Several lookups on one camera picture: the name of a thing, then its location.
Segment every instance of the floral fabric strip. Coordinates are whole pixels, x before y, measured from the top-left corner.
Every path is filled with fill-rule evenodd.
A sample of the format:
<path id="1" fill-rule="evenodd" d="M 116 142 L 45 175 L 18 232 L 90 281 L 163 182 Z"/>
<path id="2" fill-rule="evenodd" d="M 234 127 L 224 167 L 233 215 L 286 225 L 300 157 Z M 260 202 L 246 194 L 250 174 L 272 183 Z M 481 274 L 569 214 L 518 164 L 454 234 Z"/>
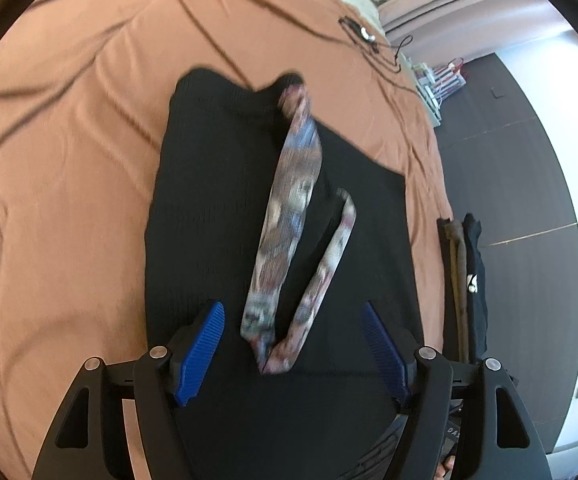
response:
<path id="1" fill-rule="evenodd" d="M 283 373 L 293 367 L 342 258 L 356 214 L 349 194 L 339 189 L 344 198 L 340 225 L 300 300 L 287 337 L 276 345 L 275 313 L 280 289 L 302 236 L 322 166 L 320 137 L 310 114 L 306 87 L 289 86 L 279 105 L 291 125 L 275 170 L 240 327 L 240 335 L 251 344 L 263 374 Z"/>

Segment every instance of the peach blanket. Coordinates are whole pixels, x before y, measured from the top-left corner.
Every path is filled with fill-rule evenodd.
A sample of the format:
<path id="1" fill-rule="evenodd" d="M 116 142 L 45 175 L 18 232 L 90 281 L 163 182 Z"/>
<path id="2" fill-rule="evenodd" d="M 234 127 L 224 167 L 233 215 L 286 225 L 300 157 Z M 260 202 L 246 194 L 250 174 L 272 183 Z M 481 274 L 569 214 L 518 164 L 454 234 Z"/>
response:
<path id="1" fill-rule="evenodd" d="M 0 467 L 28 479 L 84 360 L 146 351 L 144 228 L 178 79 L 201 64 L 261 88 L 300 72 L 316 117 L 406 177 L 427 344 L 441 348 L 437 144 L 338 25 L 340 0 L 36 0 L 0 43 Z M 137 478 L 148 478 L 127 422 Z"/>

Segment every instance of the person's foot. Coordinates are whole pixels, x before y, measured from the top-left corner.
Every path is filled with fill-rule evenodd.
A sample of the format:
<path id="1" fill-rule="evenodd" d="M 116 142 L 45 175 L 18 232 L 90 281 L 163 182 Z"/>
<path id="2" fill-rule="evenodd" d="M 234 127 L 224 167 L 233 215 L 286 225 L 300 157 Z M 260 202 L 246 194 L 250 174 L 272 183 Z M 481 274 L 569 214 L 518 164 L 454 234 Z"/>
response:
<path id="1" fill-rule="evenodd" d="M 446 475 L 449 471 L 453 469 L 454 462 L 455 457 L 450 456 L 447 458 L 447 460 L 444 461 L 444 464 L 438 464 L 438 467 L 435 470 L 434 480 L 442 480 L 444 478 L 444 475 Z"/>

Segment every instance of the ridged blue pad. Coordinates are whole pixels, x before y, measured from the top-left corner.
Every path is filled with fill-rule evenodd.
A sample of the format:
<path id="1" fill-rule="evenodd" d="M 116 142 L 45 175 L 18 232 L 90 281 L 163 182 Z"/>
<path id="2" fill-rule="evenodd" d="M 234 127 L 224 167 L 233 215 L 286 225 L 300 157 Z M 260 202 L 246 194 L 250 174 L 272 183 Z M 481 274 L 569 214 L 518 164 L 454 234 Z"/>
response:
<path id="1" fill-rule="evenodd" d="M 400 404 L 406 404 L 411 391 L 407 386 L 404 361 L 373 309 L 373 305 L 368 302 L 362 308 L 362 328 L 378 371 L 386 384 L 387 392 Z"/>
<path id="2" fill-rule="evenodd" d="M 178 406 L 186 406 L 189 399 L 198 394 L 223 332 L 224 306 L 218 301 L 211 307 L 180 365 L 180 381 L 174 396 Z"/>

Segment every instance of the black ribbed fabric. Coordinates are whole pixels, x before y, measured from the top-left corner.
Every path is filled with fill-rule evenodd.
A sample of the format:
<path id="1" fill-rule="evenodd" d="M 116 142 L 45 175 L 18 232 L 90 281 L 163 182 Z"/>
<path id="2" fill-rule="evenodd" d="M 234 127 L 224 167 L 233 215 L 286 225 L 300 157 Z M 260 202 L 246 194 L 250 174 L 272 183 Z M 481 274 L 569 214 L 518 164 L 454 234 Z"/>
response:
<path id="1" fill-rule="evenodd" d="M 351 469 L 395 410 L 360 323 L 372 301 L 387 324 L 422 343 L 401 175 L 375 164 L 318 123 L 323 163 L 300 243 L 280 294 L 283 338 L 339 224 L 347 190 L 357 220 L 293 369 L 258 373 L 240 322 L 274 178 L 288 130 L 277 108 L 285 75 L 259 92 L 196 69 L 170 102 L 149 213 L 146 316 L 149 345 L 166 344 L 210 300 L 226 328 L 198 397 L 177 410 L 202 480 L 328 480 Z"/>

